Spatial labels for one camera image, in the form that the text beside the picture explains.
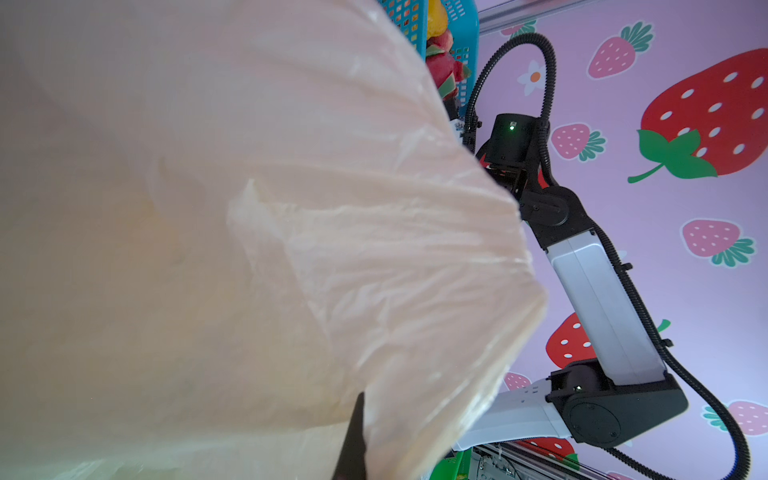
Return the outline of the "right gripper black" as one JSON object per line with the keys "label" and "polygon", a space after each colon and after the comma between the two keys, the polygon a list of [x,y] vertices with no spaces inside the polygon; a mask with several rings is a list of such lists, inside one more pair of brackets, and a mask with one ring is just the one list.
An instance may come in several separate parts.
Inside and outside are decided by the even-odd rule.
{"label": "right gripper black", "polygon": [[527,191],[541,193],[542,134],[549,124],[540,118],[505,113],[494,122],[490,138],[475,153],[486,173],[514,198]]}

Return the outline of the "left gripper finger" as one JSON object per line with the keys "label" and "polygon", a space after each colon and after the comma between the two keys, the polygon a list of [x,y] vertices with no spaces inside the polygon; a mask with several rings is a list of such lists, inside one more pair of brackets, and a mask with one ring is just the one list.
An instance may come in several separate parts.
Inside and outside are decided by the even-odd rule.
{"label": "left gripper finger", "polygon": [[365,393],[356,399],[332,480],[366,480],[366,443],[364,439]]}

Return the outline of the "translucent beige plastic bag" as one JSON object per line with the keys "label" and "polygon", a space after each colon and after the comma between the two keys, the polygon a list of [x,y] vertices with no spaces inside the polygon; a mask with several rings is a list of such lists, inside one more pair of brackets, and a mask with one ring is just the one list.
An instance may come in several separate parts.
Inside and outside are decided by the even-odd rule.
{"label": "translucent beige plastic bag", "polygon": [[2,3],[3,478],[415,479],[546,308],[377,3]]}

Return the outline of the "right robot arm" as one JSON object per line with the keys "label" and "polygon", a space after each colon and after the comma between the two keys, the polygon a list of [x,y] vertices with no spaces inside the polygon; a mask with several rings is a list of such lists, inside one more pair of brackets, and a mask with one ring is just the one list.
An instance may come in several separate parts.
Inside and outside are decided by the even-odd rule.
{"label": "right robot arm", "polygon": [[477,146],[478,119],[468,106],[464,146],[486,163],[488,175],[519,205],[585,330],[595,355],[577,360],[525,389],[499,394],[456,443],[475,446],[534,438],[573,439],[602,449],[641,475],[657,472],[621,453],[620,446],[683,413],[693,390],[723,422],[734,446],[733,479],[749,475],[747,439],[723,403],[671,353],[603,229],[578,196],[557,183],[548,150],[556,57],[538,33],[507,40],[476,79],[482,87],[513,49],[532,45],[544,58],[545,89],[536,117],[502,114],[490,139]]}

